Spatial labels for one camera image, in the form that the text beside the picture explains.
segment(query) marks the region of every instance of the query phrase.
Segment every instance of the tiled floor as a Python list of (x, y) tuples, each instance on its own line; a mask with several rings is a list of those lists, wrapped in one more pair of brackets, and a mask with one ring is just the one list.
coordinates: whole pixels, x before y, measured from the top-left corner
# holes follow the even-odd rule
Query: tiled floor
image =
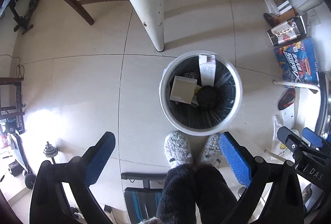
[[(163, 69), (182, 53), (207, 49), (228, 59), (241, 76), (244, 96), (230, 132), (253, 155), (271, 147), (272, 116), (284, 89), (266, 35), (263, 0), (164, 0), (165, 51), (152, 45), (130, 2), (89, 4), (88, 25), (62, 0), (41, 0), (34, 28), (19, 35), (15, 52), (25, 66), (25, 150), (35, 172), (46, 141), (57, 161), (82, 155), (105, 131), (116, 149), (91, 187), (98, 202), (128, 222), (122, 190), (136, 186), (120, 172), (166, 172), (165, 136), (174, 130), (163, 114), (158, 85)], [(205, 138), (190, 137), (194, 154)], [(231, 188), (238, 183), (228, 169)]]

